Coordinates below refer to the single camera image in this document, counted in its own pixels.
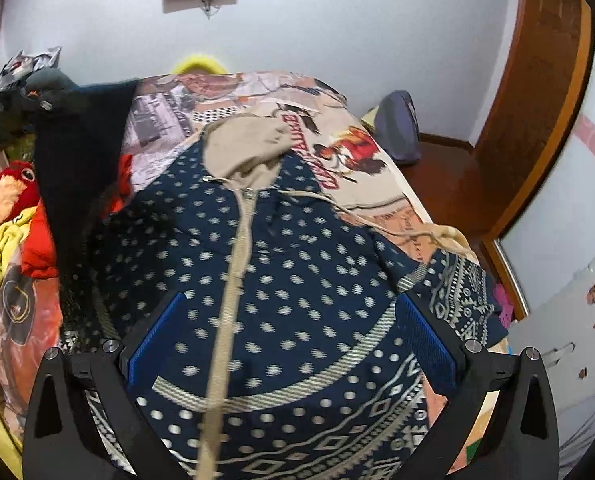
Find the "jacket sleeve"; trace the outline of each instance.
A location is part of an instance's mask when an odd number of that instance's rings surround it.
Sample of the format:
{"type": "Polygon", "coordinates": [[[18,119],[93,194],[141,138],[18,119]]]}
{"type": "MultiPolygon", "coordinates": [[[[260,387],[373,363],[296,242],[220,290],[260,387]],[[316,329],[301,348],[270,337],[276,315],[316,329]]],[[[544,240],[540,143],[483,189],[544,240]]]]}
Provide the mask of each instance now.
{"type": "Polygon", "coordinates": [[[493,297],[495,284],[480,266],[444,249],[419,263],[381,234],[373,233],[373,240],[396,294],[417,294],[462,340],[478,339],[490,348],[506,337],[501,306],[493,297]]]}

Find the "drawstring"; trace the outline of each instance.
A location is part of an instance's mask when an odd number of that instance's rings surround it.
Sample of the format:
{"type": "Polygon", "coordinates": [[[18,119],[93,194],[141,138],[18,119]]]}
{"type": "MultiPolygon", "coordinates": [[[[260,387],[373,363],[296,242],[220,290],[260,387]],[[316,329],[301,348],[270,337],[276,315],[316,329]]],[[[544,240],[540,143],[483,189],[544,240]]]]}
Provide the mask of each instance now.
{"type": "MultiPolygon", "coordinates": [[[[381,225],[378,225],[374,222],[366,220],[365,218],[361,217],[357,213],[338,204],[337,202],[335,202],[335,200],[327,197],[326,195],[314,193],[312,191],[298,191],[298,190],[287,191],[284,189],[278,189],[278,191],[284,195],[287,195],[287,196],[301,196],[301,197],[316,198],[319,200],[324,200],[324,202],[328,202],[329,204],[331,204],[332,206],[336,207],[337,209],[343,211],[347,215],[350,215],[353,218],[357,219],[357,221],[359,221],[362,225],[372,227],[373,229],[382,231],[382,232],[389,234],[391,236],[403,237],[403,238],[405,238],[406,241],[413,240],[414,238],[418,238],[420,236],[428,236],[439,247],[444,247],[444,244],[442,244],[442,242],[439,240],[439,238],[436,236],[436,234],[434,234],[434,232],[432,232],[432,231],[428,231],[428,230],[418,231],[415,229],[408,229],[406,231],[391,231],[390,229],[382,227],[381,225]]],[[[452,253],[457,253],[461,256],[468,256],[471,253],[471,251],[463,249],[463,248],[458,249],[458,248],[451,247],[449,250],[452,253]]]]}

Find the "plush toy eye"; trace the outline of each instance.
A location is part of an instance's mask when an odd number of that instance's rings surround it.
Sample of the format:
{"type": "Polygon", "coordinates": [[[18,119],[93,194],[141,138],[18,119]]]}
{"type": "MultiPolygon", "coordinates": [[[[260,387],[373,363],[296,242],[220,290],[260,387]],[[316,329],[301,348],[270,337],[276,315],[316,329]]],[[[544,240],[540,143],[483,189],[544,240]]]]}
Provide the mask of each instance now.
{"type": "Polygon", "coordinates": [[[24,168],[21,170],[21,177],[28,182],[34,182],[35,172],[29,168],[24,168]]]}

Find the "red text on blanket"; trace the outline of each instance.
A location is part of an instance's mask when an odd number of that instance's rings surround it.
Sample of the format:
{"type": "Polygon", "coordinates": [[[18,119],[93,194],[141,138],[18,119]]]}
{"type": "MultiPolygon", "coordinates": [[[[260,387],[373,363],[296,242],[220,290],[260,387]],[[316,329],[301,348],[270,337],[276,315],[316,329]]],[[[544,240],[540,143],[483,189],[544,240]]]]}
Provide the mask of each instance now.
{"type": "Polygon", "coordinates": [[[317,181],[322,184],[324,189],[340,189],[337,179],[323,168],[319,161],[311,155],[311,152],[308,150],[302,127],[299,124],[299,117],[296,114],[281,114],[280,116],[291,128],[293,151],[306,161],[306,164],[310,166],[317,181]]]}

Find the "mattress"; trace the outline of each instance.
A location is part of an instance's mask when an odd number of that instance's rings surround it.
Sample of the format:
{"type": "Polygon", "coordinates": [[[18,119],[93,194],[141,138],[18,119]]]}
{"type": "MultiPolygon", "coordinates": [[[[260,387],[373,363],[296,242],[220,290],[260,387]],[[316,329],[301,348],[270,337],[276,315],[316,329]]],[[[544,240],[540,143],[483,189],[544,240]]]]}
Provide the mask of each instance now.
{"type": "MultiPolygon", "coordinates": [[[[348,111],[344,96],[318,79],[296,73],[144,79],[126,123],[123,147],[125,154],[132,155],[133,192],[156,180],[180,153],[197,142],[207,124],[239,113],[273,116],[288,124],[294,152],[309,164],[322,192],[348,211],[341,215],[348,222],[361,216],[392,233],[410,232],[431,222],[394,162],[348,111]]],[[[387,236],[420,262],[430,259],[437,249],[429,237],[387,236]]],[[[57,279],[34,280],[21,275],[23,244],[21,240],[6,268],[0,270],[0,416],[18,449],[34,375],[43,352],[56,344],[61,320],[57,279]],[[11,291],[18,298],[12,297],[11,291]],[[17,324],[10,305],[19,308],[22,303],[28,315],[23,324],[17,324]]],[[[432,424],[446,399],[436,396],[423,382],[432,424]]],[[[101,409],[94,401],[92,409],[101,409]]],[[[96,418],[102,419],[103,413],[97,413],[96,418]]],[[[413,430],[416,434],[411,438],[416,445],[428,428],[413,430]]],[[[103,423],[100,433],[111,457],[118,465],[127,466],[103,423]]],[[[463,450],[454,467],[464,465],[463,450]]]]}

